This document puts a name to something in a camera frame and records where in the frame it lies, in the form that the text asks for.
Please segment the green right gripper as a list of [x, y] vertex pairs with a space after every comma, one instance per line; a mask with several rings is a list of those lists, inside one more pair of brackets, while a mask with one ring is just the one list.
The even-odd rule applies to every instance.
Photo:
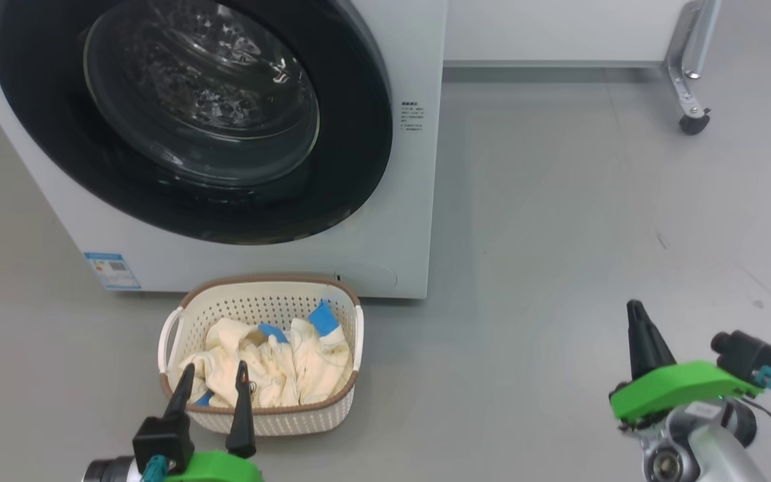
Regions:
[[759, 396], [764, 388], [707, 361], [677, 361], [640, 300], [626, 304], [630, 371], [610, 394], [613, 417], [623, 429], [645, 429], [692, 402]]

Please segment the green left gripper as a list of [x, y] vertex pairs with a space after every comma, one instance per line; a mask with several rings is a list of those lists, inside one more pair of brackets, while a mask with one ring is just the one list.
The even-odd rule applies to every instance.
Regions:
[[[195, 364], [189, 363], [181, 372], [165, 412], [163, 421], [180, 423], [189, 419], [187, 403], [195, 381]], [[165, 481], [239, 481], [257, 482], [264, 477], [257, 464], [248, 459], [256, 454], [251, 385], [248, 364], [240, 361], [235, 377], [238, 401], [234, 408], [232, 427], [226, 437], [226, 452], [196, 452], [189, 466], [178, 474], [169, 474]]]

